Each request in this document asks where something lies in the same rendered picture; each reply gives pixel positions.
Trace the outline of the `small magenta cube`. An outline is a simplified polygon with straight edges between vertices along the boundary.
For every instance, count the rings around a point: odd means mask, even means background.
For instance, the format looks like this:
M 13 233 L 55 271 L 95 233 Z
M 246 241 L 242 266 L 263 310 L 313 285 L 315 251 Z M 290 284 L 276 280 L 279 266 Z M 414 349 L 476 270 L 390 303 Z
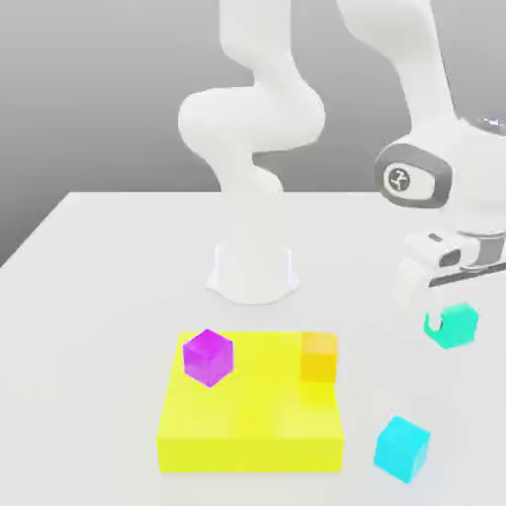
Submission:
M 183 345 L 184 372 L 213 387 L 234 369 L 233 342 L 206 329 Z

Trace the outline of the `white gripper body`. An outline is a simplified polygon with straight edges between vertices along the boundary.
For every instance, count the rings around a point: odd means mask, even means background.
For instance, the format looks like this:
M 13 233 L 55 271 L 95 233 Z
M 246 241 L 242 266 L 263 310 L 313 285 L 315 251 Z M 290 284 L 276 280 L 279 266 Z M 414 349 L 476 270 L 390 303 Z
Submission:
M 506 261 L 465 269 L 440 268 L 413 257 L 405 257 L 396 270 L 393 299 L 399 307 L 407 308 L 416 298 L 430 289 L 501 272 L 506 272 Z

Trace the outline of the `large yellow box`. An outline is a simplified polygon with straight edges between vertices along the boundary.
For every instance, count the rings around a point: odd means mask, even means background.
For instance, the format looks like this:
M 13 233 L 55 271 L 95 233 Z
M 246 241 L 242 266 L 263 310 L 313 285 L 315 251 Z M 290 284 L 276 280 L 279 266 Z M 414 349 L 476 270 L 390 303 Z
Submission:
M 207 387 L 184 371 L 179 334 L 156 436 L 171 472 L 338 472 L 344 434 L 334 382 L 300 377 L 298 331 L 225 332 L 234 369 Z

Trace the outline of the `small cyan cube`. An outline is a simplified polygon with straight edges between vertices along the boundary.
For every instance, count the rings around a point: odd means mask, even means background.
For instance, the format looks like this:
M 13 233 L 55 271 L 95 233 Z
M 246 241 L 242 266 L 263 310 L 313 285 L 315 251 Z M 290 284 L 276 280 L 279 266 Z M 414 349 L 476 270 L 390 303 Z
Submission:
M 431 433 L 393 416 L 379 433 L 374 464 L 404 483 L 410 483 L 426 462 Z

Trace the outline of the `small teal cube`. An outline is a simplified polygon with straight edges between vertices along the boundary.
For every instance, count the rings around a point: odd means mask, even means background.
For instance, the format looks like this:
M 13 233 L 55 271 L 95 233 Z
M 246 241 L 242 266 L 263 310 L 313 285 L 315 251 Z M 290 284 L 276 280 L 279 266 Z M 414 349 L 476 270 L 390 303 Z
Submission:
M 440 326 L 434 329 L 430 313 L 425 314 L 424 332 L 443 349 L 466 345 L 474 340 L 479 319 L 476 309 L 466 303 L 444 308 L 440 313 Z

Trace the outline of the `small orange cube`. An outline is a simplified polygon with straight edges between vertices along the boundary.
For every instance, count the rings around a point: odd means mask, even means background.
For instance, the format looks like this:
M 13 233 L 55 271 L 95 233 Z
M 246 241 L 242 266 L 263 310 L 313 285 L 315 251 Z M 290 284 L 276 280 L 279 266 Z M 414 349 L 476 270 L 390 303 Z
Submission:
M 336 381 L 338 340 L 335 333 L 303 332 L 301 339 L 300 375 L 311 382 Z

